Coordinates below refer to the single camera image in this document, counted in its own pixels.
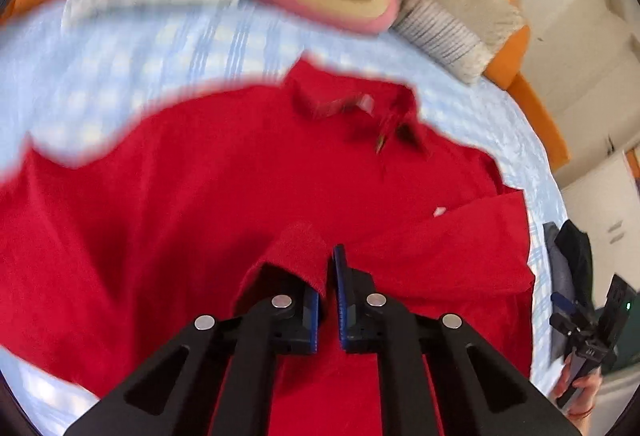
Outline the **person's right hand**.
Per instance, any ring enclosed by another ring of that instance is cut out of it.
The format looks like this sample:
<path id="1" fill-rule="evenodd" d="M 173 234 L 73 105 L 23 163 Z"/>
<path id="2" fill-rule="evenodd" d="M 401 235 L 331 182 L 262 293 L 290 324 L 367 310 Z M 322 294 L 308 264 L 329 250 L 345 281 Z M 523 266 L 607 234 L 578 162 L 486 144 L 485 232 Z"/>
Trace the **person's right hand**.
<path id="1" fill-rule="evenodd" d="M 600 368 L 595 368 L 581 378 L 571 378 L 570 369 L 573 360 L 573 355 L 565 359 L 560 378 L 552 388 L 551 397 L 553 399 L 559 398 L 571 387 L 574 387 L 575 395 L 570 398 L 567 416 L 573 420 L 582 420 L 590 416 L 596 404 L 596 395 L 602 384 L 602 375 Z"/>

